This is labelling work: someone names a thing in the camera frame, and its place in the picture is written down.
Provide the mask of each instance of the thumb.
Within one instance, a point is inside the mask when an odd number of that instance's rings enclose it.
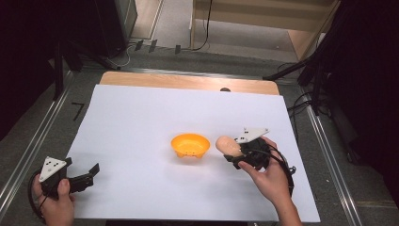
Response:
[[[247,174],[249,174],[249,176],[251,176],[252,178],[254,178],[255,174],[258,173],[257,170],[255,170],[250,164],[244,161],[239,162],[238,166],[243,169]]]
[[[58,185],[58,199],[60,201],[70,199],[70,180],[62,179]]]

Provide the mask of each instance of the hand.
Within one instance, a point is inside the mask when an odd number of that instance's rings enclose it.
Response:
[[[70,181],[63,179],[59,182],[57,201],[52,198],[45,200],[39,178],[40,175],[38,174],[33,183],[33,190],[38,197],[39,204],[42,204],[40,210],[44,215],[46,224],[49,226],[72,226],[74,219],[74,196],[70,196]]]
[[[277,149],[275,142],[266,137],[262,138],[267,144]],[[280,159],[278,152],[271,151],[271,154]],[[282,226],[302,225],[296,207],[291,200],[287,177],[276,159],[270,158],[269,166],[263,172],[244,161],[239,162],[238,166],[249,174],[256,187],[273,203]]]

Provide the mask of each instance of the forearm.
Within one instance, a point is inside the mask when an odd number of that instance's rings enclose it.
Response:
[[[302,225],[296,206],[291,199],[275,203],[277,214],[279,215],[279,223],[281,226]]]

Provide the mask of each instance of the person's left hand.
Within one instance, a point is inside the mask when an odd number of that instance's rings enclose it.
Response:
[[[47,225],[72,226],[74,219],[74,196],[70,195],[70,181],[63,179],[58,185],[58,200],[47,198],[43,195],[39,182],[40,175],[36,175],[33,190],[38,197],[40,210]]]

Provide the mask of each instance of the brown egg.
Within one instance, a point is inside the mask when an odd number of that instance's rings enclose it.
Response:
[[[231,137],[219,137],[216,141],[216,148],[223,154],[231,155],[233,157],[243,155],[243,153],[240,151],[240,145]]]

